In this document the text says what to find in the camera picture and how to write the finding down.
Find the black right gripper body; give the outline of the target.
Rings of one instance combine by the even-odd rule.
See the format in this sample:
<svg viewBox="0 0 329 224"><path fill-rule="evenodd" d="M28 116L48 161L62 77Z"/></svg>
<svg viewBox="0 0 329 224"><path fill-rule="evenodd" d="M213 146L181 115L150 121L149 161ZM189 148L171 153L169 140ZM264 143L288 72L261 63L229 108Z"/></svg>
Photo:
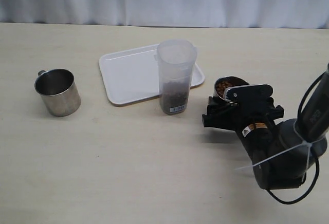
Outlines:
<svg viewBox="0 0 329 224"><path fill-rule="evenodd" d="M274 121L284 116L284 108L274 105L273 88L268 84L228 87L223 96L208 98L204 127L237 131L253 122Z"/></svg>

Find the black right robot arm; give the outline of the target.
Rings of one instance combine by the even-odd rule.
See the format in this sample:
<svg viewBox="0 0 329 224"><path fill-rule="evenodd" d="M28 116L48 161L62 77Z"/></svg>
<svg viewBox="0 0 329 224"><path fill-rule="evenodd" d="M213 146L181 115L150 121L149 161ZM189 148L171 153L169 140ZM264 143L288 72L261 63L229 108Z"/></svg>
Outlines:
<svg viewBox="0 0 329 224"><path fill-rule="evenodd" d="M227 76L216 80L202 116L204 127L236 133L264 190L294 189L327 150L328 72L305 93L295 119L283 120L273 88Z"/></svg>

